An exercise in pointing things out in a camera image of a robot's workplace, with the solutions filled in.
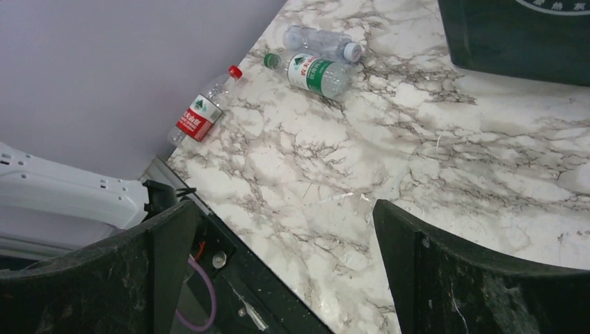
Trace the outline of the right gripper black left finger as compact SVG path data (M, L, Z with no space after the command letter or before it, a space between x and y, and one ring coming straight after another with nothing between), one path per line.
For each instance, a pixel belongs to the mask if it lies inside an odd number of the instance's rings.
M1 272L2 333L168 333L199 222L183 201L115 236Z

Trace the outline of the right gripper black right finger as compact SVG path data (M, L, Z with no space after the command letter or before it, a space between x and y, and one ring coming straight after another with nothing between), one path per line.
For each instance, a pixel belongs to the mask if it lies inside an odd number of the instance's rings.
M387 200L374 227L403 333L588 333L589 272L491 250Z

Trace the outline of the red cap bottle table edge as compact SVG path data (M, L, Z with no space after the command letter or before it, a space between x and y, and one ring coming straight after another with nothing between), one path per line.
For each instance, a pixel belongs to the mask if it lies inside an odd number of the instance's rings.
M186 138L201 142L223 115L242 76L241 69L231 65L226 73L210 81L169 131L168 141L175 147Z

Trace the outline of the clear bottle green white label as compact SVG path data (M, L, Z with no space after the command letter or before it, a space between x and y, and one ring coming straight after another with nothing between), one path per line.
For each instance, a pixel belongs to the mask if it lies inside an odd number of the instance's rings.
M296 51L268 53L263 65L291 86L332 100L348 91L353 76L351 65Z

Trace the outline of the small clear water bottle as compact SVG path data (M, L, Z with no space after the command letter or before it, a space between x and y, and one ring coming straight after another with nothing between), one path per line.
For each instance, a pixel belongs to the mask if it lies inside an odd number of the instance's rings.
M360 43L350 35L307 26L290 26L283 33L282 43L290 51L349 64L357 63L363 54Z

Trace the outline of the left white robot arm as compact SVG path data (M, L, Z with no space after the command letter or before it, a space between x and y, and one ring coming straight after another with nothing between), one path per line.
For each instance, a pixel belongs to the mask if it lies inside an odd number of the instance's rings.
M134 228L173 207L189 189L122 180L48 161L1 144L1 205L65 222L1 223L1 255L44 260Z

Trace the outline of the dark green trash bin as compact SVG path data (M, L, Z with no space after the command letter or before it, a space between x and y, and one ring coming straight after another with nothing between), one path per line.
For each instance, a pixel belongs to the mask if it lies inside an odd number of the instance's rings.
M440 16L457 67L589 85L589 2L446 0Z

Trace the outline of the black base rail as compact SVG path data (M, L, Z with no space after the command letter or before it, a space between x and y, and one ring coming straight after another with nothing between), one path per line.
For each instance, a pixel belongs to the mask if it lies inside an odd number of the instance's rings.
M268 268L163 159L142 175L198 206L197 228L172 333L329 333L329 327Z

